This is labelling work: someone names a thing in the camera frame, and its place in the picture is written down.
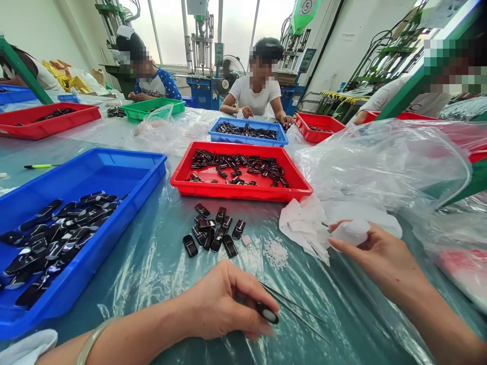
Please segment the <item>worker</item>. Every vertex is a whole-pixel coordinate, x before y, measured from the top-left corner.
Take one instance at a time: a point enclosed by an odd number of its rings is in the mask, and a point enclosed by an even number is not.
[[[250,54],[250,75],[235,81],[220,111],[227,114],[242,111],[243,117],[248,119],[254,115],[263,116],[270,103],[275,118],[285,129],[289,128],[294,121],[286,115],[281,103],[281,88],[272,77],[273,68],[283,53],[282,44],[275,38],[258,41]]]
[[[371,98],[362,105],[355,116],[354,124],[364,123],[367,112],[381,112],[394,96],[402,89],[412,76],[395,79],[378,89]],[[423,93],[418,95],[406,108],[405,112],[413,112],[426,117],[437,118],[448,104],[449,93]]]
[[[333,224],[334,231],[341,224]],[[420,332],[438,364],[482,364],[487,345],[458,317],[429,283],[406,244],[371,224],[368,240],[358,247],[330,238],[330,244],[354,260]],[[238,293],[239,300],[234,300]],[[3,365],[75,364],[81,351],[87,365],[148,365],[162,351],[190,337],[211,340],[243,331],[251,340],[272,335],[271,326],[255,310],[256,302],[275,313],[279,305],[259,281],[223,260],[201,281],[178,297],[154,304],[95,331],[55,345],[52,330],[18,342],[2,357]],[[99,334],[89,341],[92,334]]]
[[[58,93],[65,93],[61,84],[56,80],[54,76],[42,66],[35,58],[29,55],[27,52],[10,45],[17,56],[22,60],[30,73],[37,79],[37,82],[44,90],[52,90]],[[20,86],[27,87],[24,80],[15,73],[15,70],[8,64],[3,55],[0,55],[0,65],[3,69],[3,78],[0,79],[0,85]]]
[[[125,25],[118,28],[117,47],[121,53],[122,62],[130,61],[130,66],[137,76],[135,92],[128,95],[129,99],[145,101],[167,97],[183,100],[171,74],[155,65],[144,42],[132,28]]]

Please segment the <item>bangle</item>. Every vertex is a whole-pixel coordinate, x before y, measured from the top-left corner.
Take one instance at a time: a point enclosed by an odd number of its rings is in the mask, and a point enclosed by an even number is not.
[[[76,360],[76,365],[85,365],[86,359],[88,358],[88,355],[90,354],[91,348],[95,344],[95,341],[98,339],[101,333],[110,325],[110,323],[114,322],[119,318],[120,318],[119,316],[115,316],[107,319],[90,334],[85,344],[83,345],[80,354],[78,355],[78,359]]]

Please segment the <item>tweezers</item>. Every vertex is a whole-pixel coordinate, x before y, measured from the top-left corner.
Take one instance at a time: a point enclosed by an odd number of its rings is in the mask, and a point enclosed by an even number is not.
[[[279,293],[277,290],[271,288],[270,286],[268,286],[267,284],[263,283],[262,281],[259,281],[261,283],[261,285],[264,287],[264,289],[266,289],[269,294],[271,294],[279,303],[281,303],[284,308],[286,308],[287,310],[289,310],[296,318],[298,318],[301,322],[303,322],[310,330],[312,330],[315,334],[317,334],[317,336],[319,336],[320,338],[322,338],[323,340],[325,340],[326,342],[328,342],[329,344],[331,344],[330,340],[328,340],[325,336],[323,336],[320,332],[318,332],[316,330],[316,328],[314,328],[309,322],[307,322],[303,317],[301,317],[296,311],[294,311],[283,299],[287,300],[289,303],[295,305],[296,307],[302,309],[303,311],[305,311],[306,313],[308,313],[309,315],[312,315],[313,317],[315,317],[316,319],[320,320],[321,322],[323,323],[326,323],[326,321],[321,318],[321,317],[318,317],[317,315],[311,313],[310,311],[308,311],[306,308],[300,306],[299,304],[297,304],[296,302],[294,302],[293,300],[287,298],[286,296],[284,296],[283,294]]]

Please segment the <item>table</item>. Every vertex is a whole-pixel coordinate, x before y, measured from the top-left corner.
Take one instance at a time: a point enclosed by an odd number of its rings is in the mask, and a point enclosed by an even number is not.
[[[106,101],[101,103],[106,117]],[[190,109],[175,117],[206,121],[209,126],[222,114]],[[41,141],[0,138],[0,172],[9,177],[0,186],[11,188],[45,173],[46,169],[25,170],[34,163],[63,163],[93,147],[151,149],[132,137],[136,124],[126,118],[102,118]],[[219,260],[227,257],[200,250],[188,258],[182,237],[190,233],[201,202],[215,214],[220,206],[227,214],[247,222],[245,234],[252,245],[236,242],[238,256],[232,261],[261,281],[307,307],[326,320],[308,321],[329,340],[310,332],[286,309],[273,338],[252,343],[243,334],[205,342],[185,340],[160,355],[155,363],[184,364],[431,364],[418,333],[404,315],[380,293],[357,265],[335,251],[330,252],[331,268],[306,255],[301,247],[277,227],[284,204],[257,201],[181,197],[169,179],[180,157],[169,156],[167,174],[127,227],[122,238],[99,268],[93,280],[65,316],[42,323],[36,330],[53,328],[59,344],[86,332],[113,315],[126,315],[171,298],[195,284]],[[427,277],[452,308],[482,337],[487,338],[485,320],[453,284],[429,261],[409,224],[398,217],[403,239]],[[281,237],[289,252],[289,266],[272,269],[262,255],[265,241]],[[0,343],[4,349],[9,343]]]

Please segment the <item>green machine frame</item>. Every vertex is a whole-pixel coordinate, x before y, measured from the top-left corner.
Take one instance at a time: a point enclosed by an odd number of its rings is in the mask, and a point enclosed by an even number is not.
[[[53,101],[46,93],[46,91],[39,84],[34,75],[29,71],[27,66],[22,62],[20,57],[14,51],[14,49],[8,44],[3,35],[0,35],[0,54],[5,57],[5,60],[14,69],[15,74],[25,82],[34,95],[39,99],[42,104],[52,104]]]
[[[450,64],[452,58],[462,54],[463,50],[468,47],[467,40],[475,38],[481,29],[481,22],[485,21],[481,18],[481,14],[481,3],[478,2],[448,38],[443,41],[443,48],[436,50],[436,57],[425,57],[424,65],[386,105],[376,120],[397,117],[419,94],[424,92],[425,85],[431,84],[436,75],[443,73],[443,68]],[[446,205],[487,189],[487,159],[473,164],[472,168],[473,175],[470,185]]]

